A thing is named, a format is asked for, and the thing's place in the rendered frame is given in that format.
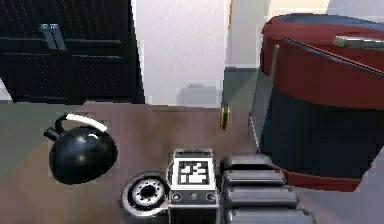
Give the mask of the red and black round bin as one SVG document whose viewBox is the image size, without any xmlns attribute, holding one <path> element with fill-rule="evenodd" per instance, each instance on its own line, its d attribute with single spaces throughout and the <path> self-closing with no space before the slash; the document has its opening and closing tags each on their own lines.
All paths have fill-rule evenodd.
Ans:
<svg viewBox="0 0 384 224">
<path fill-rule="evenodd" d="M 291 13 L 262 28 L 249 116 L 289 184 L 353 192 L 384 147 L 384 24 Z"/>
</svg>

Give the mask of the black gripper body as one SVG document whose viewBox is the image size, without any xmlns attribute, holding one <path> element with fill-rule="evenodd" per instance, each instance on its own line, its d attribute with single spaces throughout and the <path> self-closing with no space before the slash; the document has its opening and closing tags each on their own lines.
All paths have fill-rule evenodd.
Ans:
<svg viewBox="0 0 384 224">
<path fill-rule="evenodd" d="M 119 198 L 122 224 L 169 224 L 165 173 L 147 171 L 130 178 Z"/>
</svg>

